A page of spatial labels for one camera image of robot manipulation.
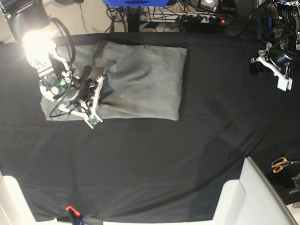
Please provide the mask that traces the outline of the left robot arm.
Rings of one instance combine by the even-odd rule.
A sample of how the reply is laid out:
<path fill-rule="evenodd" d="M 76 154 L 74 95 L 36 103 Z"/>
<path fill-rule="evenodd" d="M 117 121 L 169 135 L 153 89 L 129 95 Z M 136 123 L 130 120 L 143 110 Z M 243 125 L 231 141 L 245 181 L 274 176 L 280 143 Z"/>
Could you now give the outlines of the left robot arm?
<path fill-rule="evenodd" d="M 300 2 L 265 0 L 257 6 L 255 19 L 265 47 L 251 59 L 250 73 L 273 73 L 290 77 L 290 64 L 300 59 Z"/>

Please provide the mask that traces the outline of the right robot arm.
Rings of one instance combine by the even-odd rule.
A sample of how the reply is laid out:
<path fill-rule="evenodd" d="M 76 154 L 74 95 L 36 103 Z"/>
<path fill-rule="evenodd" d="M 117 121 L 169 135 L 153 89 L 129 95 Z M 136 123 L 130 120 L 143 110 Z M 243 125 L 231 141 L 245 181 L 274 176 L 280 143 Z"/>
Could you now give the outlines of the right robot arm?
<path fill-rule="evenodd" d="M 105 76 L 90 76 L 87 65 L 81 76 L 74 74 L 75 45 L 67 28 L 57 18 L 48 17 L 40 0 L 2 0 L 0 10 L 4 14 L 11 34 L 22 43 L 27 62 L 37 70 L 41 105 L 46 108 L 66 110 L 69 105 L 84 109 L 99 105 Z M 54 23 L 65 31 L 69 59 L 58 55 L 56 44 L 45 32 L 45 27 Z"/>

